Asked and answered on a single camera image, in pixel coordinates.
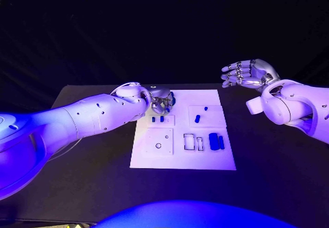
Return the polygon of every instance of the black curtain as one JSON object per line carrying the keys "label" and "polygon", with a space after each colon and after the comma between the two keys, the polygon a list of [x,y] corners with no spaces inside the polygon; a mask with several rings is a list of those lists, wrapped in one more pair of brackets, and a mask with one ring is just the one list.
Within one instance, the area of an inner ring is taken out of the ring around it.
{"label": "black curtain", "polygon": [[329,2],[0,0],[0,103],[50,108],[65,85],[217,83],[264,59],[329,86]]}

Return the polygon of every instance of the circular hole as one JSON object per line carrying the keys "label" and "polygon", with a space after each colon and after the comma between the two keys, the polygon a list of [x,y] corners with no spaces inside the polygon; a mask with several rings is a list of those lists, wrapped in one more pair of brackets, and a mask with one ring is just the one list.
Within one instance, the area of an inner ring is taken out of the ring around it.
{"label": "circular hole", "polygon": [[15,125],[8,125],[8,128],[11,128],[13,130],[18,129],[18,127]]}

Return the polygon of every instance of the small blue piece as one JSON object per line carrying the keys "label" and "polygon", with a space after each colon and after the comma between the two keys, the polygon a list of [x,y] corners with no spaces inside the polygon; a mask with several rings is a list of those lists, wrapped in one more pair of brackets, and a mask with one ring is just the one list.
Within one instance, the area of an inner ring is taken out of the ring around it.
{"label": "small blue piece", "polygon": [[210,142],[210,150],[212,151],[219,150],[219,142],[217,142],[217,134],[216,133],[209,134],[209,142]]}
{"label": "small blue piece", "polygon": [[219,146],[220,146],[220,149],[223,150],[225,147],[223,147],[223,139],[222,139],[222,136],[217,137],[217,140],[219,140]]}
{"label": "small blue piece", "polygon": [[194,122],[197,123],[200,121],[200,115],[196,115]]}

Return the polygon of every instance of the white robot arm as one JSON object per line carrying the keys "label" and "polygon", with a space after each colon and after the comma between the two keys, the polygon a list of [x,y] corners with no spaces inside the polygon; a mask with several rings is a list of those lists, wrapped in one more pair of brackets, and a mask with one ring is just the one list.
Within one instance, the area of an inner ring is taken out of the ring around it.
{"label": "white robot arm", "polygon": [[127,83],[49,111],[0,114],[0,200],[28,184],[65,145],[141,118],[150,105],[164,114],[173,104],[168,89]]}
{"label": "white robot arm", "polygon": [[251,114],[265,113],[275,124],[298,128],[310,137],[329,143],[329,88],[316,88],[280,80],[271,65],[261,59],[241,61],[222,68],[222,87],[254,88],[261,96],[246,101]]}

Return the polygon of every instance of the blue object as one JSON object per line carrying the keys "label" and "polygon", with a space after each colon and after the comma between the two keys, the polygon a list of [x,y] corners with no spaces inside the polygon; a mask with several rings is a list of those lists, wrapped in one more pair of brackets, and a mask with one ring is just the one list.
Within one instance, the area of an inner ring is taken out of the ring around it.
{"label": "blue object", "polygon": [[219,140],[219,147],[223,150],[225,147],[223,147],[223,139],[222,139],[222,136],[217,137],[217,140]]}
{"label": "blue object", "polygon": [[213,150],[213,151],[219,150],[219,142],[217,142],[216,133],[209,134],[209,142],[210,142],[210,150]]}
{"label": "blue object", "polygon": [[293,228],[285,222],[219,203],[170,200],[125,209],[95,228]]}
{"label": "blue object", "polygon": [[200,115],[196,115],[194,122],[197,123],[200,121]]}

